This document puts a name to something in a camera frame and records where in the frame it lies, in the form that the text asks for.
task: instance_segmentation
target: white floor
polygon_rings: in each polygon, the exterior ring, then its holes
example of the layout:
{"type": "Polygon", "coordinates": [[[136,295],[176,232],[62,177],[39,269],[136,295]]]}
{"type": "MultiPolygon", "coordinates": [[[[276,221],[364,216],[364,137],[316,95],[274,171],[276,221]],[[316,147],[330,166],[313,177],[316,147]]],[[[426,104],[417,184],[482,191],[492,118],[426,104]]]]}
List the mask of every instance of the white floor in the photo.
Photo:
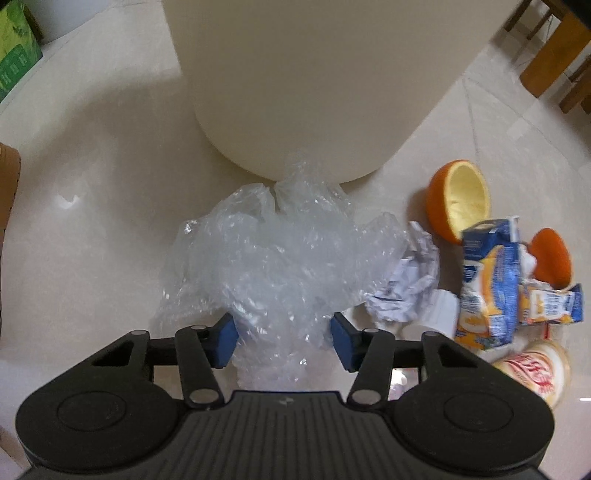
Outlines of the white floor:
{"type": "MultiPolygon", "coordinates": [[[[558,109],[566,77],[540,100],[521,86],[535,54],[523,44],[500,33],[402,149],[345,189],[359,219],[387,210],[426,225],[431,175],[471,159],[488,179],[493,214],[520,215],[524,239],[557,229],[575,280],[591,288],[591,118],[558,109]]],[[[180,222],[259,179],[202,134],[157,2],[111,8],[49,45],[0,105],[0,140],[23,162],[2,257],[0,434],[24,465],[14,433],[22,400],[129,330],[149,328],[180,222]]],[[[441,283],[456,290],[461,255],[441,246],[441,283]]],[[[555,479],[591,470],[591,402],[579,401],[591,397],[590,322],[557,332],[574,380],[543,463],[555,479]]],[[[347,386],[335,383],[327,388],[347,386]]]]}

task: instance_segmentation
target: wooden furniture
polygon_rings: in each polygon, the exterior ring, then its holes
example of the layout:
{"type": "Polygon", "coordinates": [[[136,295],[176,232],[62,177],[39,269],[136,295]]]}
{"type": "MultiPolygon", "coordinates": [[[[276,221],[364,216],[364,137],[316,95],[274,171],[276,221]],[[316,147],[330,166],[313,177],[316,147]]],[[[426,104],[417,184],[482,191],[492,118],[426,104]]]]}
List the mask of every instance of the wooden furniture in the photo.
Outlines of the wooden furniture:
{"type": "Polygon", "coordinates": [[[539,97],[591,41],[589,30],[572,12],[520,75],[523,86],[539,97]]]}
{"type": "MultiPolygon", "coordinates": [[[[544,26],[544,24],[548,21],[548,19],[552,16],[562,20],[566,14],[568,13],[569,9],[563,4],[560,0],[542,0],[546,6],[548,7],[548,11],[544,14],[544,16],[540,19],[540,21],[536,24],[534,29],[527,35],[527,40],[531,40],[535,37],[536,33],[540,31],[540,29],[544,26]]],[[[527,8],[529,7],[531,0],[524,0],[520,3],[520,5],[515,10],[515,13],[507,20],[504,25],[504,29],[510,31],[513,27],[517,24],[519,19],[523,16],[527,8]]]]}
{"type": "Polygon", "coordinates": [[[559,104],[560,109],[564,113],[567,113],[589,95],[591,95],[591,69],[587,69],[581,79],[566,94],[559,104]]]}

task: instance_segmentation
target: blue juice carton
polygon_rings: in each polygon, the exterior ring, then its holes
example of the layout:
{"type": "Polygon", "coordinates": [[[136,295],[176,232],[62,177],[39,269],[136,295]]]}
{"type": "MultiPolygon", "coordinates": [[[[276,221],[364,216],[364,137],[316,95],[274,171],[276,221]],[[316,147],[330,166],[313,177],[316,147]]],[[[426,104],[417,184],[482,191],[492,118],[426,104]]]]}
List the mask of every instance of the blue juice carton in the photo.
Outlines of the blue juice carton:
{"type": "Polygon", "coordinates": [[[479,350],[511,343],[519,306],[517,217],[464,230],[463,250],[456,342],[479,350]]]}

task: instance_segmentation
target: food packaging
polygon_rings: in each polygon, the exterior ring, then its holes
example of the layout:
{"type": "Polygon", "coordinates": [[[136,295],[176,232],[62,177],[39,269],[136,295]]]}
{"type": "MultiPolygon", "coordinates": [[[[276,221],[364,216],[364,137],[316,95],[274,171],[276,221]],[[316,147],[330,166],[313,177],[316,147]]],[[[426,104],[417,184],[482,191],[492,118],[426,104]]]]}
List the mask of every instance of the food packaging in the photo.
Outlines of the food packaging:
{"type": "Polygon", "coordinates": [[[456,334],[457,314],[460,301],[450,291],[435,290],[425,314],[406,325],[401,332],[404,340],[419,341],[425,332],[439,332],[453,339],[456,334]]]}
{"type": "Polygon", "coordinates": [[[537,340],[525,351],[493,365],[538,394],[552,408],[570,383],[569,357],[559,344],[551,340],[537,340]]]}
{"type": "Polygon", "coordinates": [[[456,341],[478,350],[511,343],[517,324],[517,218],[486,220],[463,233],[463,285],[456,341]]]}
{"type": "Polygon", "coordinates": [[[569,290],[544,290],[528,284],[519,286],[519,322],[579,323],[583,321],[583,290],[576,284],[569,290]]]}

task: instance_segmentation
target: plastic bag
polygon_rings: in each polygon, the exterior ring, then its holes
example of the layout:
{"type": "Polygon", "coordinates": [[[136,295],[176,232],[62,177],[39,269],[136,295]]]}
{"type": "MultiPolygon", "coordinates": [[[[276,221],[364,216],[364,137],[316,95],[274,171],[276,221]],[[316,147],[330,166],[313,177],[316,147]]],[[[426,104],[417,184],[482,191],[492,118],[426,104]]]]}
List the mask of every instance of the plastic bag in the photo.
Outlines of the plastic bag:
{"type": "Polygon", "coordinates": [[[331,345],[334,312],[383,286],[406,249],[393,215],[358,226],[343,190],[319,178],[299,163],[275,197],[247,185],[184,223],[165,269],[157,333],[227,310],[240,334],[233,363],[241,388],[308,388],[306,364],[331,345]]]}

